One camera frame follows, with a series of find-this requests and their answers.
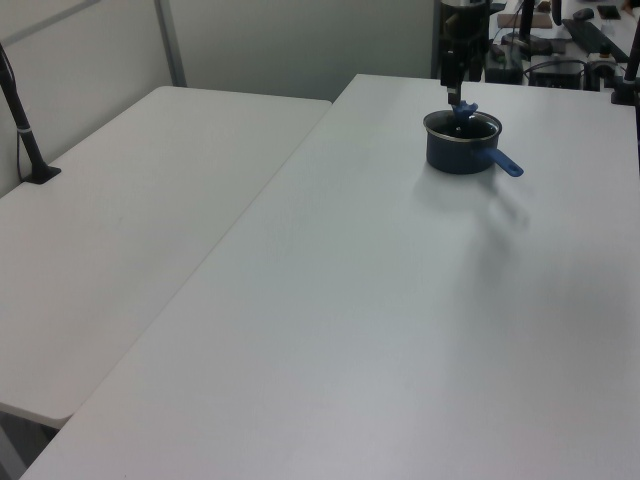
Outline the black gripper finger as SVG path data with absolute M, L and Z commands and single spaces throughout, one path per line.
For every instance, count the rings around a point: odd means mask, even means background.
M 454 50 L 448 50 L 441 58 L 440 85 L 446 88 L 447 102 L 451 106 L 461 102 L 461 83 L 458 55 Z
M 485 53 L 482 50 L 469 49 L 464 58 L 464 79 L 469 82 L 480 82 L 484 66 Z

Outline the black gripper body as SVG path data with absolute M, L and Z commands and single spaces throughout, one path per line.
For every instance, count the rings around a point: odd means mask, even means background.
M 443 0 L 440 2 L 441 36 L 451 47 L 467 48 L 486 38 L 489 1 Z

